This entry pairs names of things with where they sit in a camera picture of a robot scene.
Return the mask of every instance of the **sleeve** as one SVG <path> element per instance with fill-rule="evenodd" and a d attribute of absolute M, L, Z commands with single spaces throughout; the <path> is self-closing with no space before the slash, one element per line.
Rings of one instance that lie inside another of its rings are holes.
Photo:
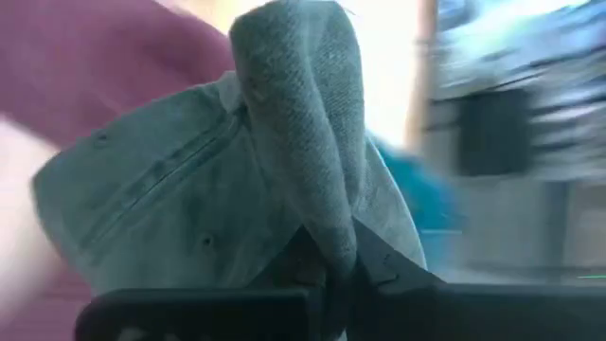
<path fill-rule="evenodd" d="M 155 1 L 52 3 L 3 1 L 0 111 L 61 148 L 233 69 L 225 36 Z"/>

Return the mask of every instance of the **maroon shirt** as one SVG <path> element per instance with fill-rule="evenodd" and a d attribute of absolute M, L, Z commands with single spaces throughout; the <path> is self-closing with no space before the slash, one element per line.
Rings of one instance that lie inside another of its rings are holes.
<path fill-rule="evenodd" d="M 0 112 L 60 147 L 229 69 L 227 38 L 152 0 L 0 1 Z M 71 340 L 89 299 L 66 273 L 0 339 Z"/>

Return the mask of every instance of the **teal fabric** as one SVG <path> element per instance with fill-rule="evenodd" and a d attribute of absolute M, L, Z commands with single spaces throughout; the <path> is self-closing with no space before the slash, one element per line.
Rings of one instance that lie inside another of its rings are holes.
<path fill-rule="evenodd" d="M 377 145 L 385 165 L 409 206 L 417 230 L 447 230 L 457 227 L 455 198 L 413 156 L 392 153 Z"/>
<path fill-rule="evenodd" d="M 425 266 L 365 133 L 344 11 L 273 2 L 230 36 L 236 73 L 121 117 L 34 178 L 45 231 L 95 293 L 243 287 L 302 225 L 346 274 L 352 217 Z"/>

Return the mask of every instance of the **fabric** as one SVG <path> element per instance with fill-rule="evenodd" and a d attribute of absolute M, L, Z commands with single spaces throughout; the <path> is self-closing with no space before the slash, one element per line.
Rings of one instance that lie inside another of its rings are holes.
<path fill-rule="evenodd" d="M 394 177 L 418 231 L 443 230 L 455 226 L 455 200 L 441 183 L 410 155 L 395 153 L 377 145 L 389 172 Z"/>
<path fill-rule="evenodd" d="M 242 287 L 301 225 L 346 273 L 352 217 L 424 266 L 365 136 L 343 10 L 270 3 L 240 18 L 231 40 L 237 73 L 115 120 L 34 179 L 48 235 L 95 292 Z"/>
<path fill-rule="evenodd" d="M 0 1 L 0 112 L 62 148 L 233 68 L 225 36 L 152 0 Z M 80 276 L 64 270 L 0 339 L 71 340 L 90 297 Z"/>

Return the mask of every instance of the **black object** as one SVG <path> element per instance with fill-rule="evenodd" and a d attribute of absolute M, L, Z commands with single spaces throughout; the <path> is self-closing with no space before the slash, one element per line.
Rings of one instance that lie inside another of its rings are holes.
<path fill-rule="evenodd" d="M 311 289 L 125 290 L 80 314 L 76 341 L 319 341 Z"/>
<path fill-rule="evenodd" d="M 167 332 L 179 332 L 179 341 L 204 340 L 201 334 L 213 341 L 320 340 L 322 332 L 342 323 L 321 312 L 321 307 L 330 310 L 330 304 L 333 310 L 348 307 L 344 316 L 350 341 L 606 340 L 606 289 L 447 284 L 362 224 L 356 224 L 356 232 L 359 273 L 349 286 L 350 295 L 340 296 L 349 302 L 331 296 L 330 281 L 321 272 L 302 271 L 298 256 L 312 249 L 301 229 L 268 269 L 296 266 L 277 278 L 264 271 L 253 282 L 278 288 L 104 296 L 80 316 L 76 341 L 121 341 L 112 335 L 133 325 L 155 333 L 155 339 L 140 341 L 176 340 L 163 338 Z M 289 281 L 300 288 L 279 287 Z M 327 323 L 334 326 L 327 328 Z"/>
<path fill-rule="evenodd" d="M 524 173 L 530 168 L 531 110 L 526 90 L 476 93 L 456 100 L 457 164 L 463 176 Z"/>

